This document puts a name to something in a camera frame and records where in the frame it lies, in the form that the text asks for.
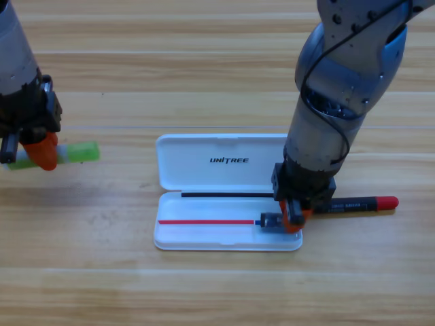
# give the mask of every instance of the wood grain surface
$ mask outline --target wood grain surface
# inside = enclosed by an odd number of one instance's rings
[[[383,215],[310,221],[294,253],[164,252],[155,141],[287,132],[315,0],[15,0],[99,162],[0,172],[0,325],[435,325],[435,10],[410,23],[337,196]]]

